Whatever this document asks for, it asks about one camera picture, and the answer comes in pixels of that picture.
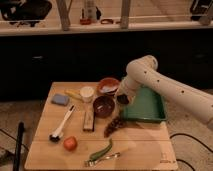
red tomato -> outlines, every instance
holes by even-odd
[[[64,140],[63,145],[64,145],[65,149],[67,149],[68,151],[72,151],[72,150],[76,149],[78,144],[77,144],[76,138],[71,136]]]

green tray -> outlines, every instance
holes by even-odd
[[[134,102],[120,113],[127,121],[160,123],[167,120],[163,98],[148,87],[141,87]]]

black cable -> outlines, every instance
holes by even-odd
[[[204,144],[202,141],[200,141],[199,139],[195,138],[194,136],[186,134],[186,133],[176,133],[176,134],[173,134],[173,135],[170,136],[170,139],[172,139],[173,137],[179,136],[179,135],[190,137],[190,138],[196,140],[201,145],[203,145],[207,150],[209,150],[211,153],[213,153],[213,150],[210,147],[208,147],[206,144]]]
[[[204,144],[202,141],[200,141],[199,139],[195,138],[194,136],[189,135],[189,134],[186,134],[186,133],[176,133],[176,134],[173,134],[173,135],[170,136],[170,139],[172,139],[172,138],[174,138],[174,137],[176,137],[176,136],[179,136],[179,135],[186,136],[186,137],[190,137],[190,138],[196,140],[196,141],[199,142],[201,145],[203,145],[207,150],[209,150],[211,153],[213,153],[213,150],[212,150],[210,147],[208,147],[206,144]],[[189,164],[187,161],[182,160],[182,159],[177,159],[177,161],[186,164],[186,165],[189,166],[193,171],[196,171],[195,168],[194,168],[191,164]]]
[[[14,154],[15,156],[13,160],[13,171],[19,171],[20,158],[21,158],[21,142],[23,139],[23,133],[24,133],[24,123],[20,122],[18,125],[17,143]]]
[[[13,140],[15,140],[17,142],[17,139],[14,138],[12,135],[10,135],[9,133],[7,133],[6,131],[4,131],[3,129],[0,128],[0,132],[4,133],[5,135],[7,135],[8,137],[12,138]],[[29,151],[29,148],[24,145],[24,144],[21,144],[27,151]]]
[[[186,164],[186,165],[189,166],[193,171],[196,171],[195,168],[194,168],[191,164],[189,164],[188,162],[186,162],[185,160],[177,159],[177,161]]]

cable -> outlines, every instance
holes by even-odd
[[[199,142],[201,145],[203,145],[207,150],[209,150],[211,153],[213,153],[213,150],[212,150],[210,147],[208,147],[206,144],[204,144],[202,141],[200,141],[199,139],[195,138],[194,136],[189,135],[189,134],[186,134],[186,133],[176,133],[176,134],[173,134],[173,135],[170,136],[170,139],[172,139],[172,138],[174,138],[174,137],[176,137],[176,136],[179,136],[179,135],[186,136],[186,137],[190,137],[190,138],[196,140],[196,141]]]
[[[213,150],[212,150],[209,146],[207,146],[206,144],[204,144],[202,141],[200,141],[199,139],[195,138],[194,136],[189,135],[189,134],[186,134],[186,133],[176,133],[176,134],[173,134],[173,135],[170,136],[170,139],[172,139],[172,138],[174,138],[174,137],[176,137],[176,136],[179,136],[179,135],[186,136],[186,137],[190,137],[190,138],[196,140],[196,141],[199,142],[201,145],[203,145],[207,150],[209,150],[211,153],[213,153]],[[195,168],[194,168],[191,164],[189,164],[187,161],[182,160],[182,159],[177,159],[177,161],[186,164],[186,165],[189,166],[193,171],[196,171]]]
[[[189,164],[188,162],[186,162],[185,160],[177,159],[177,161],[186,164],[186,165],[189,166],[193,171],[196,171],[195,168],[194,168],[191,164]]]
[[[12,135],[10,135],[9,133],[7,133],[6,131],[4,131],[3,129],[0,128],[0,132],[4,133],[5,135],[7,135],[8,137],[12,138],[13,140],[15,140],[17,142],[17,139],[14,138]],[[21,144],[27,151],[29,151],[29,148],[24,145],[24,144]]]

sponge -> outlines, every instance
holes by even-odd
[[[53,104],[66,106],[69,103],[69,97],[61,94],[55,94],[51,100]]]

